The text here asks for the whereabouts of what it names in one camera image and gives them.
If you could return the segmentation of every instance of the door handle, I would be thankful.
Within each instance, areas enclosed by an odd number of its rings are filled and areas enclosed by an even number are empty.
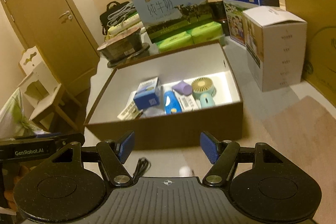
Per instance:
[[[66,11],[64,14],[61,14],[58,19],[60,19],[62,16],[65,16],[65,15],[70,15],[70,11]]]

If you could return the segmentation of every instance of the gray ridged plate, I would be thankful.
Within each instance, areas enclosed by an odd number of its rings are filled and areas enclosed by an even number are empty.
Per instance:
[[[34,223],[25,220],[23,224]],[[112,191],[95,212],[78,224],[257,224],[238,212],[223,191],[193,178],[140,178],[128,188]],[[313,224],[306,220],[302,224]]]

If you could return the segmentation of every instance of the black cable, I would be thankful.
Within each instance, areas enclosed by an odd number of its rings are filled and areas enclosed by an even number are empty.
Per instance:
[[[133,180],[136,180],[139,177],[142,177],[149,170],[149,168],[151,168],[151,166],[152,164],[148,159],[146,159],[145,157],[140,158],[138,160],[138,163],[136,165],[136,168],[133,174]]]

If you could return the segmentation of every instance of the metal screw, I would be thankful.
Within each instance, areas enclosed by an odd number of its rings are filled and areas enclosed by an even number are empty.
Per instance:
[[[215,183],[220,183],[222,181],[222,178],[217,175],[211,175],[211,176],[207,176],[205,180],[209,183],[215,184]]]
[[[123,184],[123,183],[127,183],[130,181],[130,178],[129,176],[125,176],[125,175],[118,175],[114,178],[114,181],[116,183],[120,183],[120,184]]]

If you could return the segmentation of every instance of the door frame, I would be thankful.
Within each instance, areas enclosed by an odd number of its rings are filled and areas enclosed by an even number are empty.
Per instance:
[[[4,10],[5,10],[5,13],[7,15],[7,18],[12,26],[12,28],[14,29],[14,32],[16,33],[17,37],[19,38],[23,48],[25,50],[27,50],[29,48],[26,40],[24,39],[24,37],[21,35],[18,27],[16,26],[16,23],[13,21],[13,18],[8,10],[8,7],[5,3],[4,0],[0,0]],[[96,42],[96,40],[93,38],[93,35],[91,34],[90,30],[88,29],[87,25],[85,24],[81,14],[79,13],[75,3],[73,0],[66,0],[66,2],[68,3],[72,13],[73,13],[73,16],[76,18],[79,26],[81,27],[83,33],[85,34],[85,36],[87,37],[88,41],[90,42],[92,48],[95,50],[96,54],[99,56],[99,53],[97,52],[97,48],[98,48],[98,44]]]

